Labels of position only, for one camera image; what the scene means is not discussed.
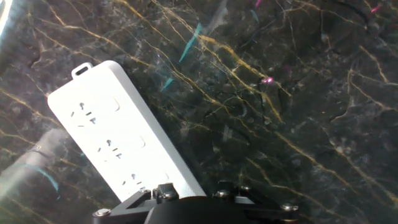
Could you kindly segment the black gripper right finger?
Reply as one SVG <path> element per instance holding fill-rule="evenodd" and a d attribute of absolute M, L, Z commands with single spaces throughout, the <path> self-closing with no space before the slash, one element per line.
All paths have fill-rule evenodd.
<path fill-rule="evenodd" d="M 219 181 L 213 198 L 231 204 L 247 219 L 259 223 L 297 223 L 299 220 L 298 205 L 290 202 L 279 204 L 249 185 Z"/>

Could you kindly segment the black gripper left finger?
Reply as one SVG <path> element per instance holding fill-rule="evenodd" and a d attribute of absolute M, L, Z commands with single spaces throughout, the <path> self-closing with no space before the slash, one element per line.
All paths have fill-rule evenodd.
<path fill-rule="evenodd" d="M 149 212 L 165 202 L 178 200 L 173 183 L 160 184 L 153 190 L 142 189 L 113 209 L 102 208 L 92 214 L 93 224 L 143 224 Z"/>

